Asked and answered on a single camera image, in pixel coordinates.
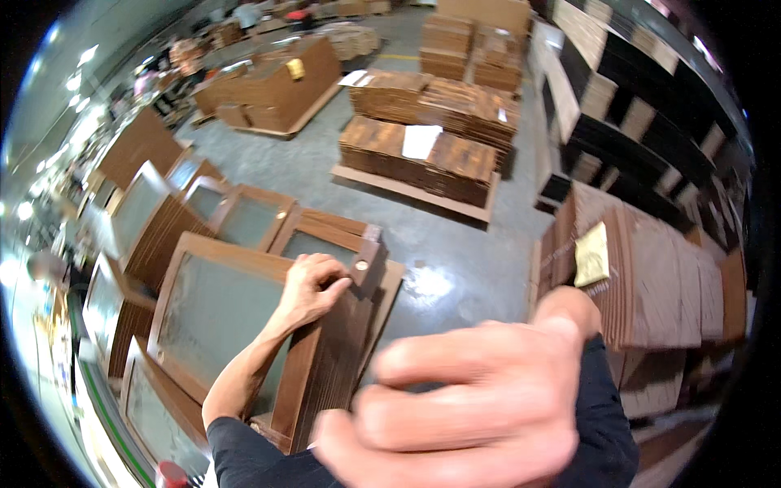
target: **concrete floor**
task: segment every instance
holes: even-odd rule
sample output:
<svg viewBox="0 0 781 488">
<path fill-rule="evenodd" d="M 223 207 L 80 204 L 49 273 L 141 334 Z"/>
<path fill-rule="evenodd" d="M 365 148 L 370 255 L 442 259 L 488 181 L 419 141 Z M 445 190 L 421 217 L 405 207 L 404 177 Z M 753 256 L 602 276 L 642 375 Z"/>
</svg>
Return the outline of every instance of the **concrete floor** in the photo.
<svg viewBox="0 0 781 488">
<path fill-rule="evenodd" d="M 417 56 L 420 27 L 431 12 L 407 7 L 392 16 L 363 20 L 361 25 L 376 28 L 387 39 L 372 66 L 417 71 L 416 59 L 392 56 Z M 552 217 L 532 206 L 531 133 L 536 121 L 528 80 L 522 88 L 514 170 L 500 183 L 485 230 L 394 194 L 332 182 L 329 171 L 340 158 L 337 140 L 353 115 L 346 90 L 292 141 L 239 133 L 219 120 L 196 130 L 185 124 L 177 136 L 194 140 L 196 153 L 232 183 L 278 191 L 298 198 L 305 207 L 383 227 L 390 258 L 405 264 L 407 273 L 380 338 L 381 350 L 399 337 L 470 327 L 485 319 L 514 322 L 526 317 L 531 248 Z"/>
</svg>

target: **glass pane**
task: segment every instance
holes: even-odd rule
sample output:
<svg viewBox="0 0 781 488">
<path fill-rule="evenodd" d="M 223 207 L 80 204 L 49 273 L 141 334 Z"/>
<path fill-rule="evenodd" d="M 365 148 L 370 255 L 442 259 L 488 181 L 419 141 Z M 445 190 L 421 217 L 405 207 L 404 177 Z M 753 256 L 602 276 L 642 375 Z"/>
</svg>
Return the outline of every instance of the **glass pane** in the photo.
<svg viewBox="0 0 781 488">
<path fill-rule="evenodd" d="M 311 234 L 303 233 L 300 230 L 293 232 L 293 236 L 287 242 L 282 256 L 285 258 L 296 259 L 298 255 L 310 255 L 316 252 L 322 252 L 323 254 L 329 254 L 335 257 L 338 261 L 344 263 L 348 268 L 352 264 L 352 259 L 355 257 L 353 251 L 343 248 L 328 242 L 327 240 L 320 239 Z"/>
<path fill-rule="evenodd" d="M 187 255 L 173 285 L 159 346 L 210 385 L 260 333 L 281 296 L 282 283 Z M 259 408 L 265 411 L 274 405 L 289 346 L 290 337 L 263 382 Z"/>
<path fill-rule="evenodd" d="M 84 309 L 84 325 L 95 335 L 101 354 L 105 355 L 114 341 L 116 321 L 122 307 L 122 294 L 113 280 L 103 272 L 95 273 L 92 295 Z"/>
<path fill-rule="evenodd" d="M 220 237 L 246 248 L 256 248 L 279 212 L 273 203 L 240 198 L 220 229 Z"/>
<path fill-rule="evenodd" d="M 212 214 L 217 210 L 217 206 L 223 200 L 221 193 L 211 188 L 197 187 L 187 200 L 187 204 L 195 210 L 205 222 L 212 218 Z"/>
<path fill-rule="evenodd" d="M 135 242 L 155 207 L 163 200 L 160 194 L 146 178 L 139 178 L 133 187 L 125 193 L 118 212 L 112 219 L 116 244 L 119 251 L 126 254 Z"/>
<path fill-rule="evenodd" d="M 179 427 L 144 372 L 138 369 L 130 378 L 127 416 L 157 462 L 173 461 L 189 476 L 206 473 L 208 458 Z"/>
<path fill-rule="evenodd" d="M 187 182 L 190 181 L 190 178 L 193 177 L 198 169 L 199 164 L 199 162 L 189 158 L 181 160 L 171 176 L 168 177 L 168 182 L 177 190 L 184 190 Z"/>
</svg>

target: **worker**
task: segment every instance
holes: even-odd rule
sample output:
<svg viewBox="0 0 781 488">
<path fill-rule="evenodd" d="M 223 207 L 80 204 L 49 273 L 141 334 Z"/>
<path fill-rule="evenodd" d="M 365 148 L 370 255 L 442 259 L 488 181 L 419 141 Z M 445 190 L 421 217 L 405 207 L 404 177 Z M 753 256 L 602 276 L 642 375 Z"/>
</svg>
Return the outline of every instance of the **worker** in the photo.
<svg viewBox="0 0 781 488">
<path fill-rule="evenodd" d="M 310 448 L 282 455 L 242 422 L 246 409 L 285 338 L 350 286 L 334 258 L 298 256 L 266 326 L 212 385 L 202 416 L 220 488 L 631 483 L 638 451 L 600 312 L 570 287 L 546 295 L 530 324 L 484 322 L 396 341 L 374 361 L 377 384 L 358 393 L 352 413 L 321 411 Z M 426 382 L 444 386 L 403 391 Z"/>
<path fill-rule="evenodd" d="M 66 246 L 65 258 L 51 251 L 38 251 L 27 259 L 27 272 L 33 280 L 48 280 L 65 292 L 73 291 L 84 301 L 90 274 L 73 262 L 73 250 Z"/>
</svg>

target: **paper sheet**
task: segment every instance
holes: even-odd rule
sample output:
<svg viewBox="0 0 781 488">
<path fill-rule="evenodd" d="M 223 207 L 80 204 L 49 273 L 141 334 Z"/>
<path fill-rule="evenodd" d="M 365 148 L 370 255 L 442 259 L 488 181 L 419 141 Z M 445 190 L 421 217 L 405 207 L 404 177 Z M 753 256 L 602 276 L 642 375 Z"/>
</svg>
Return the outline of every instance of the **paper sheet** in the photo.
<svg viewBox="0 0 781 488">
<path fill-rule="evenodd" d="M 407 126 L 401 155 L 411 159 L 426 159 L 442 134 L 442 126 Z"/>
<path fill-rule="evenodd" d="M 373 79 L 374 79 L 374 77 L 369 75 L 367 77 L 364 77 L 363 80 L 360 80 L 358 83 L 356 83 L 353 86 L 355 86 L 355 87 L 364 87 Z"/>
<path fill-rule="evenodd" d="M 360 80 L 361 77 L 365 74 L 366 74 L 365 69 L 357 69 L 356 71 L 353 71 L 352 73 L 342 78 L 342 81 L 340 81 L 339 84 L 344 87 L 355 86 L 355 82 Z"/>
</svg>

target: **wooden board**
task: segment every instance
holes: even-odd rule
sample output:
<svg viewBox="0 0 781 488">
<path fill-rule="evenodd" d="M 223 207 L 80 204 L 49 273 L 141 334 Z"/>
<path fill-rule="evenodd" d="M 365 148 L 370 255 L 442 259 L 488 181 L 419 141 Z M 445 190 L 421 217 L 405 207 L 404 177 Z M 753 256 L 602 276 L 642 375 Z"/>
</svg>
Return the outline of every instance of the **wooden board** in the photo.
<svg viewBox="0 0 781 488">
<path fill-rule="evenodd" d="M 385 276 L 383 276 L 383 280 L 378 288 L 378 293 L 382 294 L 382 300 L 378 305 L 375 305 L 374 319 L 369 324 L 369 330 L 366 332 L 366 349 L 363 352 L 361 366 L 358 368 L 358 376 L 355 379 L 356 388 L 361 383 L 361 378 L 369 367 L 369 361 L 374 354 L 374 348 L 377 346 L 377 341 L 380 340 L 380 335 L 382 335 L 385 328 L 385 322 L 387 322 L 387 318 L 391 313 L 391 307 L 394 301 L 396 301 L 396 294 L 401 287 L 401 281 L 406 271 L 407 267 L 400 262 L 391 261 L 390 259 L 385 261 Z"/>
<path fill-rule="evenodd" d="M 278 130 L 265 130 L 265 129 L 257 129 L 254 127 L 231 127 L 231 129 L 239 130 L 240 132 L 250 132 L 253 134 L 265 134 L 267 136 L 274 136 L 274 137 L 282 137 L 286 141 L 289 141 L 293 137 L 296 136 L 299 132 L 301 132 L 301 129 L 303 129 L 306 124 L 309 123 L 310 120 L 312 120 L 312 117 L 315 116 L 317 112 L 320 111 L 320 109 L 330 101 L 331 98 L 334 97 L 337 93 L 339 93 L 339 90 L 342 88 L 339 83 L 334 83 L 331 85 L 331 88 L 326 90 L 325 93 L 320 95 L 320 98 L 315 101 L 315 103 L 309 107 L 309 110 L 304 112 L 304 115 L 301 116 L 300 119 L 294 123 L 290 130 L 287 132 L 281 132 Z"/>
<path fill-rule="evenodd" d="M 351 181 L 357 181 L 371 185 L 373 187 L 382 188 L 384 190 L 393 191 L 394 193 L 402 194 L 415 200 L 424 201 L 437 207 L 446 208 L 456 213 L 460 213 L 464 216 L 471 217 L 472 219 L 479 220 L 481 222 L 490 223 L 491 213 L 494 210 L 494 200 L 496 199 L 496 190 L 499 186 L 499 173 L 492 173 L 490 180 L 490 190 L 488 193 L 488 199 L 484 208 L 476 207 L 460 201 L 454 201 L 450 198 L 438 197 L 434 194 L 428 193 L 421 188 L 413 187 L 400 181 L 392 180 L 384 176 L 377 176 L 357 169 L 348 168 L 340 164 L 336 164 L 331 168 L 331 174 L 339 176 Z"/>
</svg>

